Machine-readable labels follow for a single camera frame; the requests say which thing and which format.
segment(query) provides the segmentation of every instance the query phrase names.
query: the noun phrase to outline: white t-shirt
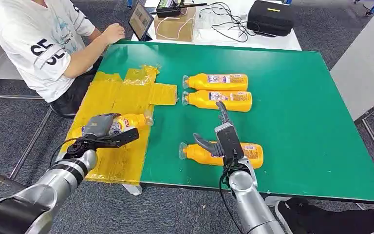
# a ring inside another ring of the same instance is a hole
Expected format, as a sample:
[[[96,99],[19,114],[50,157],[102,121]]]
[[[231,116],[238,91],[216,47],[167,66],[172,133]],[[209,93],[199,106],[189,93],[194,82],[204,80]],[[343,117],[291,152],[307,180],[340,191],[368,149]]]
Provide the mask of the white t-shirt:
[[[70,0],[0,0],[0,45],[29,88],[47,102],[58,99],[74,79],[63,76],[71,56],[85,45],[80,35],[95,29]]]

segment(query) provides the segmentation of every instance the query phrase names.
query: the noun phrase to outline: green table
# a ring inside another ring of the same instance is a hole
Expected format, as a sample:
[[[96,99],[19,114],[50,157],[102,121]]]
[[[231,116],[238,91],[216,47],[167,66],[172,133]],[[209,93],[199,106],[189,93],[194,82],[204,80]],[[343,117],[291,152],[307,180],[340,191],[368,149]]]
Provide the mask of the green table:
[[[99,68],[125,76],[128,68],[159,66],[156,82],[183,75],[245,73],[250,112],[230,112],[241,142],[260,144],[259,191],[374,203],[374,164],[318,52],[122,41]],[[180,142],[200,133],[215,140],[218,111],[156,106],[141,182],[218,188],[222,167],[180,160]]]

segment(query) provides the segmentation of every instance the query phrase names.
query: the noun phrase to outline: bottle cap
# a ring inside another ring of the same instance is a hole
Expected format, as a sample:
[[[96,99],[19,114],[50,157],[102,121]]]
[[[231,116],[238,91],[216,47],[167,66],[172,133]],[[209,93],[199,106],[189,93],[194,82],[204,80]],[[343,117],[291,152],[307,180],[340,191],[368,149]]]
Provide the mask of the bottle cap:
[[[189,87],[189,85],[188,85],[188,76],[186,76],[186,75],[184,75],[183,76],[183,88],[188,88]]]
[[[144,112],[144,118],[148,126],[152,126],[154,124],[154,120],[152,119],[152,112],[150,110],[146,110]]]
[[[178,150],[178,157],[183,160],[187,158],[187,144],[184,142],[180,143],[180,148]]]
[[[183,92],[183,95],[181,97],[181,103],[183,104],[183,106],[188,105],[188,92],[186,91]]]

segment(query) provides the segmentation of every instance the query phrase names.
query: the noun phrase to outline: yellow tape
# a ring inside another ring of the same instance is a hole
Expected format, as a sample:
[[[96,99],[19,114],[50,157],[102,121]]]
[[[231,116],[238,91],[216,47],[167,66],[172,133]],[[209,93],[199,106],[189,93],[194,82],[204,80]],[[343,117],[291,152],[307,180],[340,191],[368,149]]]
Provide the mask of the yellow tape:
[[[81,128],[93,116],[105,113],[142,114],[153,111],[148,98],[158,70],[143,66],[141,70],[130,69],[124,81],[118,74],[98,72],[90,84],[78,113],[67,134],[67,139],[80,137]],[[120,148],[98,149],[97,166],[88,172],[85,179],[106,183],[138,185],[148,145],[150,127],[138,129],[140,138]],[[65,152],[70,141],[62,147]]]
[[[177,85],[154,83],[151,86],[149,103],[152,105],[175,105]]]

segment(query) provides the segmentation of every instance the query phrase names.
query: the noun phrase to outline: plastic bottle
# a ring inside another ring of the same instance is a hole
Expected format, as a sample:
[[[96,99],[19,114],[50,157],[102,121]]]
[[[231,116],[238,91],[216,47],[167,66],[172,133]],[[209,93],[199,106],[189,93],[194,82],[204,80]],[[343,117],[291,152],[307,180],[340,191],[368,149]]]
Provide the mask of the plastic bottle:
[[[244,155],[249,158],[253,168],[259,168],[263,164],[263,149],[258,144],[240,143]],[[180,143],[180,159],[193,159],[201,164],[223,166],[223,157],[214,157],[210,152],[201,148],[198,144],[187,145]]]
[[[252,105],[252,95],[246,91],[207,91],[183,92],[182,104],[198,108],[218,110],[216,101],[223,101],[228,111],[248,112]]]
[[[151,111],[145,111],[144,114],[126,114],[122,116],[115,117],[110,130],[109,134],[118,134],[124,131],[127,127],[136,127],[136,128],[142,128],[144,126],[152,126],[154,124],[154,121],[152,119],[152,113]],[[73,131],[73,137],[80,137],[82,136],[82,132],[84,131],[85,126],[82,126],[81,128],[74,129]]]
[[[197,90],[246,91],[249,80],[245,74],[204,74],[183,76],[183,88]]]

